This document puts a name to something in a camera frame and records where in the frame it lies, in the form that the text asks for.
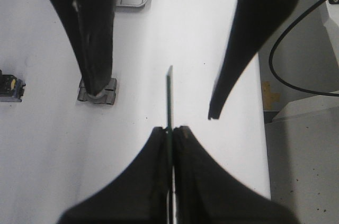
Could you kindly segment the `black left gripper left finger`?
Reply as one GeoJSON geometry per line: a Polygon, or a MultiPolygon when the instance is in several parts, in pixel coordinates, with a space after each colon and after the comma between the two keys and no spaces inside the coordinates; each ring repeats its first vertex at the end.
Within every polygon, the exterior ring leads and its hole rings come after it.
{"type": "Polygon", "coordinates": [[[110,184],[65,211],[59,223],[166,223],[166,131],[153,128],[130,165],[110,184]]]}

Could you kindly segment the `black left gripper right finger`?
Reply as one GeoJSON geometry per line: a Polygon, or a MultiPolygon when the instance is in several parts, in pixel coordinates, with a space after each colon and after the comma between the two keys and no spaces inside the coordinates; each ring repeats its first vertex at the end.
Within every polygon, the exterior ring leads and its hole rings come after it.
{"type": "Polygon", "coordinates": [[[173,131],[178,223],[298,223],[225,171],[187,126],[173,131]]]}

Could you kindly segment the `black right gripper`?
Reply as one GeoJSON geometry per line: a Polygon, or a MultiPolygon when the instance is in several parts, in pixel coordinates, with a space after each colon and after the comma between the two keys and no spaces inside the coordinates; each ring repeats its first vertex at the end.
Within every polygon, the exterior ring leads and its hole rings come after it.
{"type": "Polygon", "coordinates": [[[231,90],[256,53],[291,15],[299,0],[237,0],[224,62],[208,118],[218,119],[231,90]]]}

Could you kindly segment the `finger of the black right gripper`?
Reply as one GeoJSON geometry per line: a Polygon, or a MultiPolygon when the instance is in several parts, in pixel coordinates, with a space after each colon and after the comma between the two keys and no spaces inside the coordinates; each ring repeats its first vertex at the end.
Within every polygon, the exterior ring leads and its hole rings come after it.
{"type": "Polygon", "coordinates": [[[115,0],[50,0],[70,40],[87,93],[98,95],[112,74],[115,0]]]}

